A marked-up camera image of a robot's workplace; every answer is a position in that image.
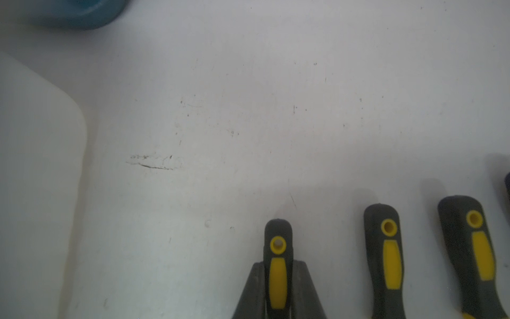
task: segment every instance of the screwdriver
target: screwdriver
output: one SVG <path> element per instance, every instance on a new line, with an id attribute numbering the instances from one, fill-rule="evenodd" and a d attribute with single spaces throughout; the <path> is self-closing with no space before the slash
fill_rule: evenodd
<path id="1" fill-rule="evenodd" d="M 496 260 L 481 204 L 450 196 L 438 204 L 446 249 L 462 291 L 464 319 L 507 319 L 496 292 Z"/>
<path id="2" fill-rule="evenodd" d="M 288 319 L 292 295 L 292 227 L 284 219 L 273 219 L 264 231 L 266 311 L 269 319 Z"/>
<path id="3" fill-rule="evenodd" d="M 402 301 L 404 262 L 397 211 L 384 204 L 365 210 L 365 243 L 372 286 L 372 319 L 405 319 Z"/>

